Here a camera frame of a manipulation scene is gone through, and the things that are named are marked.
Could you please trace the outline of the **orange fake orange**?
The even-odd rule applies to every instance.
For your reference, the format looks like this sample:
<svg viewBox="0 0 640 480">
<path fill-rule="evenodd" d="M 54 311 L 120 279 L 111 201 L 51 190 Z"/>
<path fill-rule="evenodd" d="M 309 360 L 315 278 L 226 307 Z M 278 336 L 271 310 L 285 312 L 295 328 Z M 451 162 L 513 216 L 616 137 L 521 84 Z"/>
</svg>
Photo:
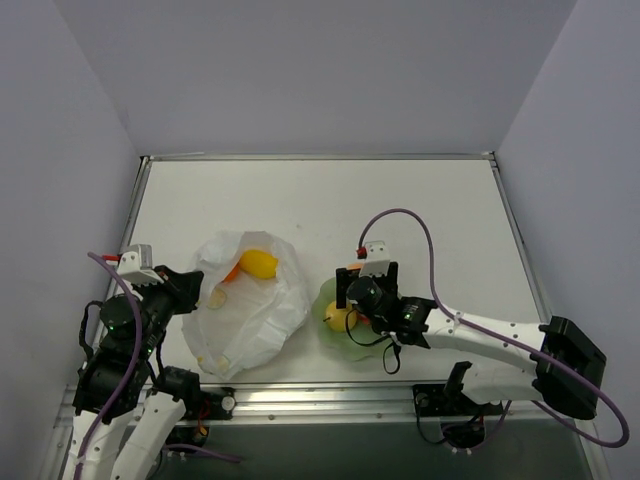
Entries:
<svg viewBox="0 0 640 480">
<path fill-rule="evenodd" d="M 232 270 L 226 275 L 226 277 L 223 279 L 224 283 L 230 283 L 232 282 L 239 274 L 240 272 L 240 266 L 238 264 L 236 264 Z"/>
</svg>

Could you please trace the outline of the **yellow fake lemon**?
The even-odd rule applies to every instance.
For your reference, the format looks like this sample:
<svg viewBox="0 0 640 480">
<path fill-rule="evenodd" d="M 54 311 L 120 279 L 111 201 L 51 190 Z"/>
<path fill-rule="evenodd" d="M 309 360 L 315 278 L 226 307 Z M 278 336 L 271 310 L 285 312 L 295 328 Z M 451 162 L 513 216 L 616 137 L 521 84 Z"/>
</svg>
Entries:
<svg viewBox="0 0 640 480">
<path fill-rule="evenodd" d="M 278 259 L 268 252 L 246 250 L 239 258 L 239 268 L 258 279 L 268 280 L 277 275 Z"/>
</svg>

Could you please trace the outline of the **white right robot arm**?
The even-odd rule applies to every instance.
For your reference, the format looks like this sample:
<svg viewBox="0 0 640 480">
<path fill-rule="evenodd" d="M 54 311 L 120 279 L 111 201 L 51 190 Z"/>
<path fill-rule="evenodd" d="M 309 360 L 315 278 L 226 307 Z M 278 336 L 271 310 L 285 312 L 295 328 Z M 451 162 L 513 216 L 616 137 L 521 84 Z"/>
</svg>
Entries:
<svg viewBox="0 0 640 480">
<path fill-rule="evenodd" d="M 499 361 L 519 372 L 513 376 L 494 370 L 475 376 L 470 361 L 458 361 L 443 390 L 450 409 L 464 413 L 476 404 L 531 400 L 543 401 L 571 418 L 595 418 L 607 359 L 573 321 L 558 316 L 546 324 L 463 313 L 449 317 L 434 300 L 401 295 L 397 277 L 395 262 L 384 274 L 339 268 L 335 272 L 336 303 L 352 305 L 380 339 L 392 341 L 396 349 L 407 345 L 457 350 Z"/>
</svg>

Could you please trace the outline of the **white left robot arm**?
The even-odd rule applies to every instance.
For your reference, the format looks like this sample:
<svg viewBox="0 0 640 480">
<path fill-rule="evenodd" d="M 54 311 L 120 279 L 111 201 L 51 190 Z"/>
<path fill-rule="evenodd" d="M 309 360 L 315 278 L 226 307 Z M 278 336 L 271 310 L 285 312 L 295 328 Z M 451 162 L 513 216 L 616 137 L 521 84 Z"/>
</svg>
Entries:
<svg viewBox="0 0 640 480">
<path fill-rule="evenodd" d="M 73 400 L 73 436 L 64 478 L 142 479 L 180 419 L 202 405 L 199 377 L 159 365 L 167 327 L 198 303 L 203 274 L 166 266 L 146 279 L 109 273 L 122 293 L 95 302 L 105 335 L 97 347 L 79 344 L 86 360 Z"/>
</svg>

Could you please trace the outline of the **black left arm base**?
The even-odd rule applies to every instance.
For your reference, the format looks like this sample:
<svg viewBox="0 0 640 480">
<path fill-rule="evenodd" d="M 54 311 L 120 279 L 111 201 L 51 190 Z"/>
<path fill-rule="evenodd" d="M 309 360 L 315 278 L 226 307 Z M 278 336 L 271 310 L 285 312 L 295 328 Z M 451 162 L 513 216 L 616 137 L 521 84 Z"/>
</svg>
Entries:
<svg viewBox="0 0 640 480">
<path fill-rule="evenodd" d="M 165 447 L 185 453 L 194 453 L 194 447 L 204 448 L 211 426 L 216 421 L 230 421 L 236 407 L 236 391 L 230 387 L 202 390 L 186 403 L 186 413 L 179 420 Z"/>
</svg>

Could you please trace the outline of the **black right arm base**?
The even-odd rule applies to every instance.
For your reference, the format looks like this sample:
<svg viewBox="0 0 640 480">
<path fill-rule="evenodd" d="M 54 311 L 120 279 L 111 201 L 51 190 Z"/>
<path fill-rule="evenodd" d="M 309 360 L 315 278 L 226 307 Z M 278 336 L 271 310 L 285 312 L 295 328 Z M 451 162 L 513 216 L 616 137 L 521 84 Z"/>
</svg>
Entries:
<svg viewBox="0 0 640 480">
<path fill-rule="evenodd" d="M 415 425 L 430 446 L 471 455 L 486 445 L 506 418 L 503 402 L 476 404 L 462 393 L 449 397 L 440 383 L 412 386 Z"/>
</svg>

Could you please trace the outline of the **yellow fake pear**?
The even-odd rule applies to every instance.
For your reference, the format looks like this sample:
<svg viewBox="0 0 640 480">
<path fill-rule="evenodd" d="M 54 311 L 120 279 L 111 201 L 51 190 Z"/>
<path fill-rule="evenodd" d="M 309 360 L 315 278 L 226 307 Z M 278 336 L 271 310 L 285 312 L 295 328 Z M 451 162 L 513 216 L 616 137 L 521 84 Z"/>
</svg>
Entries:
<svg viewBox="0 0 640 480">
<path fill-rule="evenodd" d="M 339 308 L 336 301 L 331 302 L 325 309 L 324 324 L 337 333 L 345 333 L 353 329 L 358 323 L 358 314 L 350 302 L 344 308 Z"/>
</svg>

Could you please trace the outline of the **white plastic bag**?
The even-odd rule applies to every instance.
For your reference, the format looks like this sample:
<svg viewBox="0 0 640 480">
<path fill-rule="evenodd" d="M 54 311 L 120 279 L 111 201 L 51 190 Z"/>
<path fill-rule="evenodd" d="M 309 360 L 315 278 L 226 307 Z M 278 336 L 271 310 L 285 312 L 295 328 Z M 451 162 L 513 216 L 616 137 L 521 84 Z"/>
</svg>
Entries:
<svg viewBox="0 0 640 480">
<path fill-rule="evenodd" d="M 250 249 L 278 259 L 276 277 L 258 279 L 240 269 L 224 283 Z M 268 232 L 219 231 L 196 251 L 192 268 L 204 278 L 197 308 L 183 317 L 182 333 L 198 367 L 220 380 L 271 361 L 310 314 L 293 245 Z"/>
</svg>

